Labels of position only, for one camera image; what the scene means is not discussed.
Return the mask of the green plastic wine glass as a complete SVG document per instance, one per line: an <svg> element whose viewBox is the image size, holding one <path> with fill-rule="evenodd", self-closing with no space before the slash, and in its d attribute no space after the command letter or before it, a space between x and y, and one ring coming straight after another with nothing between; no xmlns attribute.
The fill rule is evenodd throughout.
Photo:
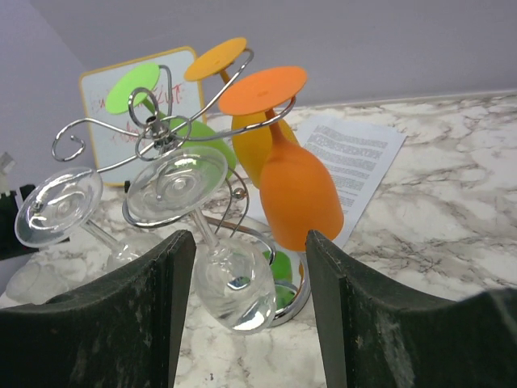
<svg viewBox="0 0 517 388"><path fill-rule="evenodd" d="M159 129L173 129L175 133L169 137L172 145L179 142L179 137L188 137L187 141L180 144L182 147L215 148L226 157L229 167L234 168L237 164L235 153L225 141L214 138L216 132L213 129L197 120L187 125L184 119L173 118L171 104L168 105L166 113L159 110L158 100L152 93L152 89L157 85L162 71L166 73L167 82L171 85L172 75L165 65L144 63L126 73L110 90L106 102L107 111L113 115L128 112L133 122L143 129L150 126L152 121L160 124ZM150 111L150 117L145 124L142 124L134 113L134 107L138 104L143 104Z"/></svg>

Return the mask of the orange plastic wine glass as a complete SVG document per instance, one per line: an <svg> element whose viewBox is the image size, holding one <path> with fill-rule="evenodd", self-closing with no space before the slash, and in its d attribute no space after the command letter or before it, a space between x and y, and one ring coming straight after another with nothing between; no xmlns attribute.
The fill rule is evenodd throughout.
<svg viewBox="0 0 517 388"><path fill-rule="evenodd" d="M296 65L261 70L225 91L219 109L231 116L263 112L271 119L274 108L295 97L306 81L306 71ZM344 214L330 173L316 156L288 141L277 124L270 124L270 132L271 152L259 195L275 241L290 251L303 251L310 230L337 237Z"/></svg>

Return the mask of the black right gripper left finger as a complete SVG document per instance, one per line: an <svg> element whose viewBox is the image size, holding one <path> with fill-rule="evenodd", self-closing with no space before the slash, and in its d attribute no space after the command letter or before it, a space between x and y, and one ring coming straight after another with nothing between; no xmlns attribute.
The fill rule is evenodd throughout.
<svg viewBox="0 0 517 388"><path fill-rule="evenodd" d="M2 386L173 386L195 250L178 230L42 305L3 309Z"/></svg>

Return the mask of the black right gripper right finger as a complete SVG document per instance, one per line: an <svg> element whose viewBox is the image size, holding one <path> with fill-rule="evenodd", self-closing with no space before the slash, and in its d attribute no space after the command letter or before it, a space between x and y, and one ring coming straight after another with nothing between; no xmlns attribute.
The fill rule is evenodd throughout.
<svg viewBox="0 0 517 388"><path fill-rule="evenodd" d="M412 289L312 230L313 306L329 387L513 387L516 291L454 302Z"/></svg>

